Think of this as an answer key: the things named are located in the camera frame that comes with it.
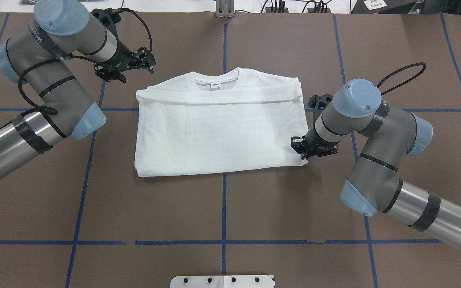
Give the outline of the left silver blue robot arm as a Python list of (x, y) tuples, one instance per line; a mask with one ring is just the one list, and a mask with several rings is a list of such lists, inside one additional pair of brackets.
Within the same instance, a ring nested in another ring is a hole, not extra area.
[(105, 82), (127, 70), (154, 72), (152, 46), (130, 51), (116, 24), (129, 8), (88, 11), (77, 0), (41, 0), (25, 31), (0, 45), (0, 73), (31, 109), (0, 128), (0, 180), (69, 136), (81, 140), (106, 123), (101, 108), (66, 66), (86, 60)]

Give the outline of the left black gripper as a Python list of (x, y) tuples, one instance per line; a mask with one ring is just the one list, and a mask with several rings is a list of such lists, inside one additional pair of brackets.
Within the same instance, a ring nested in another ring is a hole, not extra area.
[(95, 75), (104, 80), (112, 80), (127, 83), (126, 77), (122, 74), (126, 70), (146, 69), (150, 74), (154, 74), (156, 66), (155, 56), (146, 47), (140, 47), (137, 52), (132, 52), (122, 42), (117, 42), (115, 54), (108, 60), (109, 68), (101, 64), (94, 64)]

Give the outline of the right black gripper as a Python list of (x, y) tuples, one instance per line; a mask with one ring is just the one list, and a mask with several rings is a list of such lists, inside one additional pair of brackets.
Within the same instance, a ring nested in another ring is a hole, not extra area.
[(291, 137), (291, 147), (297, 151), (301, 159), (309, 159), (311, 157), (324, 157), (338, 153), (338, 146), (323, 147), (312, 140), (303, 137)]

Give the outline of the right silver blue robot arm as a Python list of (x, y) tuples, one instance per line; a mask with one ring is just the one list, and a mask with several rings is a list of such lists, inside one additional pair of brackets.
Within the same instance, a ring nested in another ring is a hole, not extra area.
[(342, 203), (364, 216), (390, 215), (461, 249), (461, 206), (396, 177), (407, 155), (419, 155), (430, 144), (430, 122), (383, 100), (369, 80), (355, 79), (333, 95), (304, 136), (292, 137), (291, 147), (301, 159), (333, 155), (351, 132), (367, 141), (344, 183)]

